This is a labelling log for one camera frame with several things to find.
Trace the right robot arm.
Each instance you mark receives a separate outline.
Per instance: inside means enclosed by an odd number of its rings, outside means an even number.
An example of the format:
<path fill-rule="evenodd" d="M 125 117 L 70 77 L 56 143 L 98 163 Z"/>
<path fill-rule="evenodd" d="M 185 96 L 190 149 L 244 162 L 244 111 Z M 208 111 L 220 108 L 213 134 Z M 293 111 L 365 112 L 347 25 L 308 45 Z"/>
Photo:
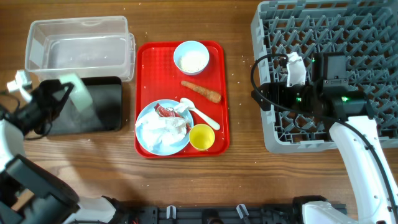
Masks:
<path fill-rule="evenodd" d="M 287 69 L 285 83 L 254 85 L 252 98 L 263 111 L 318 118 L 336 144 L 351 182 L 358 223 L 397 223 L 397 184 L 382 151 L 371 102 L 362 91 L 349 90 L 343 53 L 312 55 L 311 83 L 301 56 L 267 54 L 254 62 L 277 59 Z"/>

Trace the white plastic spoon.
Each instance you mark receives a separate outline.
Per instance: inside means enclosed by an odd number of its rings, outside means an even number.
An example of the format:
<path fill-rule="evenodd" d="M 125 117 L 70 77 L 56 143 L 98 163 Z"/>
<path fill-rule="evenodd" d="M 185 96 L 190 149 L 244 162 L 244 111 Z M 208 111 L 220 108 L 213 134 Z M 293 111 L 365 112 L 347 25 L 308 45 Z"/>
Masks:
<path fill-rule="evenodd" d="M 188 110 L 193 111 L 197 115 L 199 115 L 199 117 L 202 118 L 214 130 L 220 130 L 220 128 L 221 128 L 220 124 L 217 123 L 215 120 L 211 119 L 205 113 L 203 113 L 200 110 L 198 110 L 196 108 L 196 106 L 194 105 L 193 101 L 189 100 L 188 98 L 181 98 L 180 102 L 182 104 L 186 105 Z"/>

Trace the red snack wrapper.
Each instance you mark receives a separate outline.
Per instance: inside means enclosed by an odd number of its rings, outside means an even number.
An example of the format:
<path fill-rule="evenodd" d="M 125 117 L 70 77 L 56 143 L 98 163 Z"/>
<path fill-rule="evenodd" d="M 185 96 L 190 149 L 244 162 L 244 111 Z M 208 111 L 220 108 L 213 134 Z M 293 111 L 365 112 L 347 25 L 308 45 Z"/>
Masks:
<path fill-rule="evenodd" d="M 187 133 L 191 130 L 190 122 L 182 115 L 177 113 L 173 108 L 164 108 L 159 103 L 154 106 L 155 112 L 160 116 L 162 121 L 167 121 L 172 125 L 180 126 L 185 125 Z"/>

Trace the grey dishwasher rack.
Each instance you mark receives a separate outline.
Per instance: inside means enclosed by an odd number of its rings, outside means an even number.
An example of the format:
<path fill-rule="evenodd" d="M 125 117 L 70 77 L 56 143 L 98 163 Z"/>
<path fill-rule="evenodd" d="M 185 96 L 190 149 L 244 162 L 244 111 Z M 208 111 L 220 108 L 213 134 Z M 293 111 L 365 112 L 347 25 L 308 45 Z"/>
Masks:
<path fill-rule="evenodd" d="M 264 1 L 251 22 L 259 81 L 285 82 L 287 72 L 267 54 L 346 55 L 349 88 L 365 92 L 376 113 L 381 146 L 397 147 L 397 2 Z"/>

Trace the mint green bowl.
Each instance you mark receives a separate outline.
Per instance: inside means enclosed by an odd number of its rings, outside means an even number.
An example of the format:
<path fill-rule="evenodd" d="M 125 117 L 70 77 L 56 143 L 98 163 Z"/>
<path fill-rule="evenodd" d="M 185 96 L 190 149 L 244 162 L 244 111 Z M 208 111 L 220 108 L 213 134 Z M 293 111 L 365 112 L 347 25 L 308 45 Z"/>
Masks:
<path fill-rule="evenodd" d="M 59 77 L 60 83 L 73 84 L 73 90 L 69 97 L 79 112 L 82 112 L 93 105 L 93 99 L 83 80 L 76 73 L 69 73 Z"/>

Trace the light blue bowl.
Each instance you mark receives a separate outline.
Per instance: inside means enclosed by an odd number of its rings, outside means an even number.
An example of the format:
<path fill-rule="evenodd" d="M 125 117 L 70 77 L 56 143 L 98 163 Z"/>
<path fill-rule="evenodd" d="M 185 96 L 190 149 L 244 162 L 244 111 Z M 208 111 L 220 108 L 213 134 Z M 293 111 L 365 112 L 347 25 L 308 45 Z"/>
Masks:
<path fill-rule="evenodd" d="M 210 53 L 202 43 L 189 40 L 177 46 L 173 60 L 182 73 L 194 76 L 204 71 L 210 61 Z"/>

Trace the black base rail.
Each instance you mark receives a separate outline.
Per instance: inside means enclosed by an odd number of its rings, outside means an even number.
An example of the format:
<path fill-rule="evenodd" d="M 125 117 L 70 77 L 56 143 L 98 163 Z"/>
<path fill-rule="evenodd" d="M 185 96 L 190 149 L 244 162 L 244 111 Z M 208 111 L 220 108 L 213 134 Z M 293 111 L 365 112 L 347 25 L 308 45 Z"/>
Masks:
<path fill-rule="evenodd" d="M 208 217 L 223 223 L 300 223 L 298 211 L 291 204 L 246 206 L 244 215 L 234 207 L 141 207 L 132 210 L 126 223 L 208 223 Z"/>

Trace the black plastic tray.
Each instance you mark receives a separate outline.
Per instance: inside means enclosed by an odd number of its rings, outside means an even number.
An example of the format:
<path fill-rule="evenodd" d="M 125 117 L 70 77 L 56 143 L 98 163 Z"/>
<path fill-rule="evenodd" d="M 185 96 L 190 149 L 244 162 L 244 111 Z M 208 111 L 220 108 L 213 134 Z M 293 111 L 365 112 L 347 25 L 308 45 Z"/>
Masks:
<path fill-rule="evenodd" d="M 83 78 L 93 104 L 80 113 L 71 100 L 65 103 L 58 118 L 34 132 L 39 135 L 82 134 L 121 129 L 123 88 L 118 77 Z"/>

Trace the red serving tray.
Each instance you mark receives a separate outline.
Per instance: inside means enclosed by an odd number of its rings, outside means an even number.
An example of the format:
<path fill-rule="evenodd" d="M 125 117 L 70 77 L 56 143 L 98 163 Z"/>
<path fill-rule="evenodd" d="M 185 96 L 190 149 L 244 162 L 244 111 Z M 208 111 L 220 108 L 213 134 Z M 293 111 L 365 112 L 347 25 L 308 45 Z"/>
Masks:
<path fill-rule="evenodd" d="M 135 148 L 138 154 L 147 159 L 218 156 L 224 153 L 230 145 L 228 97 L 226 74 L 224 66 L 224 50 L 212 40 L 204 40 L 202 44 L 210 54 L 210 61 L 204 71 L 198 75 L 189 76 L 182 73 L 174 60 L 175 49 L 179 42 L 149 42 L 144 44 L 137 53 L 136 69 L 136 105 L 135 118 L 154 110 L 155 105 L 173 107 L 179 104 L 181 98 L 192 100 L 195 106 L 211 119 L 220 124 L 215 131 L 215 142 L 206 151 L 196 150 L 189 138 L 177 143 L 170 150 L 160 150 L 158 146 L 149 152 L 142 142 L 141 130 L 136 129 Z M 204 96 L 182 86 L 185 80 L 221 95 L 219 103 L 212 103 Z"/>

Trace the yellow plastic cup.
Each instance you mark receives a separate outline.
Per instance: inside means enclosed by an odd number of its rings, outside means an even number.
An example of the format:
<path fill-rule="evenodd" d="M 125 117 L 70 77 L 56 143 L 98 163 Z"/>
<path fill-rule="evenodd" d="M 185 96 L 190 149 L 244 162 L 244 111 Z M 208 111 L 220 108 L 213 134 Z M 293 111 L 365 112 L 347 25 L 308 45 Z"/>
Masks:
<path fill-rule="evenodd" d="M 215 132 L 207 124 L 197 124 L 190 130 L 189 141 L 197 151 L 207 151 L 215 142 Z"/>

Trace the clear plastic bin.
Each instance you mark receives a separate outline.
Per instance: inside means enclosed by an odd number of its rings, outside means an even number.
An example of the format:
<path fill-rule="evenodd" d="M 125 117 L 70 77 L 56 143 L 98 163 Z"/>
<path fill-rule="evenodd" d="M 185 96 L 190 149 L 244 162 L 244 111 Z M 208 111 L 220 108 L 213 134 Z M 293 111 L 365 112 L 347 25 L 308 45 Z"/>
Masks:
<path fill-rule="evenodd" d="M 134 76 L 136 42 L 124 16 L 34 21 L 24 67 L 39 80 L 76 73 L 82 78 Z"/>

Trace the orange carrot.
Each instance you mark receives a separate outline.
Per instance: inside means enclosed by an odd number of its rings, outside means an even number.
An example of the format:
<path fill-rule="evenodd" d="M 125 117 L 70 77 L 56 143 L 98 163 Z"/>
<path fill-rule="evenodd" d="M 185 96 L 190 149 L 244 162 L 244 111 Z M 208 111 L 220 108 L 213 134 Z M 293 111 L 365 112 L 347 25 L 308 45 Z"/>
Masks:
<path fill-rule="evenodd" d="M 200 94 L 201 96 L 204 96 L 207 100 L 213 103 L 219 103 L 222 99 L 222 96 L 218 92 L 207 89 L 200 85 L 196 85 L 188 81 L 181 81 L 181 85 L 193 90 L 194 92 Z"/>

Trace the white rice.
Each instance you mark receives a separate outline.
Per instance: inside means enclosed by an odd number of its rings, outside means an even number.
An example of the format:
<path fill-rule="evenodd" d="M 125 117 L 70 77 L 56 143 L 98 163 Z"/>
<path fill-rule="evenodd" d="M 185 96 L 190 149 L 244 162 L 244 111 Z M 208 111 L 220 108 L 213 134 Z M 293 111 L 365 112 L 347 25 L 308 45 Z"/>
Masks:
<path fill-rule="evenodd" d="M 179 58 L 177 65 L 184 72 L 194 73 L 205 68 L 208 63 L 208 59 L 207 54 L 204 54 L 203 52 L 189 51 Z"/>

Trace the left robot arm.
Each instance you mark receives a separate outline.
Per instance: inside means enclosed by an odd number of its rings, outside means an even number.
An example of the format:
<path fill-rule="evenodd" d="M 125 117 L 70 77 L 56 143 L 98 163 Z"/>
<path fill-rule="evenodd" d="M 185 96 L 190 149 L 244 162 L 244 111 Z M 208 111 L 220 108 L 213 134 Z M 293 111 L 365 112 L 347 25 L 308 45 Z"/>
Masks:
<path fill-rule="evenodd" d="M 57 118 L 73 89 L 72 83 L 55 81 L 32 91 L 24 107 L 1 108 L 1 223 L 122 222 L 115 199 L 80 198 L 23 155 L 26 135 Z"/>

